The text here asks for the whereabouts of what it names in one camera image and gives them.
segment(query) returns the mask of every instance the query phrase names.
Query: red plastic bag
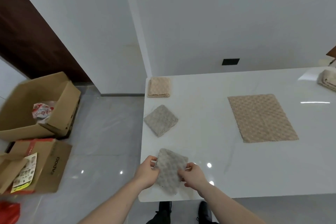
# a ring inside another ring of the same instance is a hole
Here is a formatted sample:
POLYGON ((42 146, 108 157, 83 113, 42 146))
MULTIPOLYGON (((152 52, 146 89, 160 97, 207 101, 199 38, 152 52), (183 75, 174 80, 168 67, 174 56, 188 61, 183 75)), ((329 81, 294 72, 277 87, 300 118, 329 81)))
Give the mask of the red plastic bag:
POLYGON ((20 217, 20 204, 0 201, 0 224, 15 224, 20 217))

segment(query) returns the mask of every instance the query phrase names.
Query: washcloth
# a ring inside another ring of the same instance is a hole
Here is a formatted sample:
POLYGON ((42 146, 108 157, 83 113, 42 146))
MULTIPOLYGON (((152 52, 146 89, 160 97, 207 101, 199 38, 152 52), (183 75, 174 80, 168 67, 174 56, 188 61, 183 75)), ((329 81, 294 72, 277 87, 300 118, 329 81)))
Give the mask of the washcloth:
POLYGON ((245 143, 299 140, 275 95, 228 99, 245 143))
POLYGON ((154 132, 157 137, 162 136, 172 126, 178 122, 178 118, 173 115, 164 105, 160 105, 144 119, 147 126, 154 132))
POLYGON ((336 73, 330 70, 324 70, 318 76, 317 83, 336 91, 336 73))
POLYGON ((170 79, 167 77, 152 77, 148 84, 149 98, 169 98, 170 79))
POLYGON ((168 149, 160 149, 154 168, 159 168, 160 173, 156 183, 170 195, 175 195, 180 186, 181 178, 177 174, 179 169, 185 170, 188 158, 168 149))

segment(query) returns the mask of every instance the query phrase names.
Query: open cardboard box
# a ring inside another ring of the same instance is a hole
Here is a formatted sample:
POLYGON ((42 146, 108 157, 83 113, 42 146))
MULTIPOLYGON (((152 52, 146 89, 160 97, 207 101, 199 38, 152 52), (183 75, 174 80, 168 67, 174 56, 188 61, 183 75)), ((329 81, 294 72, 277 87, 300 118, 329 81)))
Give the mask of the open cardboard box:
POLYGON ((24 155, 0 154, 0 194, 3 194, 27 163, 24 155))
POLYGON ((64 72, 20 83, 0 111, 0 139, 16 141, 67 134, 79 101, 80 91, 64 72), (57 101, 46 124, 36 124, 32 116, 35 103, 57 101))
POLYGON ((34 153, 37 153, 37 161, 31 184, 11 195, 56 192, 71 148, 71 145, 53 138, 16 141, 9 154, 0 156, 0 161, 5 158, 5 162, 0 163, 0 194, 10 193, 11 183, 27 162, 24 157, 34 153))

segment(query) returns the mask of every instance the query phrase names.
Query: hand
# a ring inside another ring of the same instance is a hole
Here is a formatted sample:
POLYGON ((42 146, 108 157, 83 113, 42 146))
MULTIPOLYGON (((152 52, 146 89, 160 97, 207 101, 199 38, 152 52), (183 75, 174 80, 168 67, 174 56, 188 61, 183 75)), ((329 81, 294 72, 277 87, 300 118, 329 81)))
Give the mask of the hand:
POLYGON ((157 160, 157 157, 154 156, 148 156, 144 162, 138 166, 135 175, 133 177, 133 180, 139 184, 141 187, 141 190, 147 189, 151 187, 158 178, 159 169, 152 169, 154 167, 155 163, 152 162, 157 160))
POLYGON ((201 191, 203 188, 208 186, 209 183, 205 178, 202 169, 198 165, 192 162, 188 163, 186 170, 179 169, 177 173, 182 177, 182 181, 186 182, 184 184, 186 187, 197 190, 199 195, 203 197, 201 191))

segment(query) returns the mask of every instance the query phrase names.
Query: person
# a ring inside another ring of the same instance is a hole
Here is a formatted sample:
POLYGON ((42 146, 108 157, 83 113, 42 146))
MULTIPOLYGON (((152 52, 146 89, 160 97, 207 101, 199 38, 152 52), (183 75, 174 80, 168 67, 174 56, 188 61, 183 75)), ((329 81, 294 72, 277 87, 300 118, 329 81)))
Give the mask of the person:
MULTIPOLYGON (((153 169, 153 161, 156 160, 156 157, 148 156, 137 168, 130 182, 78 224, 123 224, 140 192, 156 182, 160 172, 159 169, 153 169)), ((186 187, 193 188, 205 199, 199 205, 198 221, 200 224, 216 223, 212 222, 210 209, 221 224, 265 223, 217 187, 208 183, 201 168, 195 163, 188 163, 186 170, 179 170, 178 174, 186 187)), ((170 224, 171 209, 172 202, 160 202, 159 210, 147 224, 170 224)))

